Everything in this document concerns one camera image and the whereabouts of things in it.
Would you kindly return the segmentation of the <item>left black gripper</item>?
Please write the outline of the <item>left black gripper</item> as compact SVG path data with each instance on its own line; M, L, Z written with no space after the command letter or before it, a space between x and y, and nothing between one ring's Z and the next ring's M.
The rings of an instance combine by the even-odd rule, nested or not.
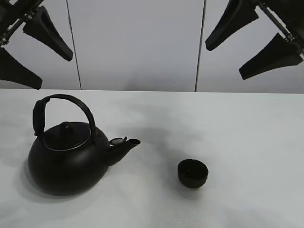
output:
M71 61L73 51L58 33L43 0L0 0L0 46L9 42L12 34L23 24L23 32L45 44L63 59ZM0 79L39 90L42 78L20 64L9 52L0 48Z

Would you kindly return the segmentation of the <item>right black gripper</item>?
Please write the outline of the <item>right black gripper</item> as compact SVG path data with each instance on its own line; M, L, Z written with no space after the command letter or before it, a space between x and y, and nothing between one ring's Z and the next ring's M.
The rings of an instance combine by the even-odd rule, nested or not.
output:
M205 41L207 50L214 50L233 33L258 19L255 11L257 6L281 33L277 33L239 69L244 80L273 69L297 66L304 61L302 0L230 0L218 24Z

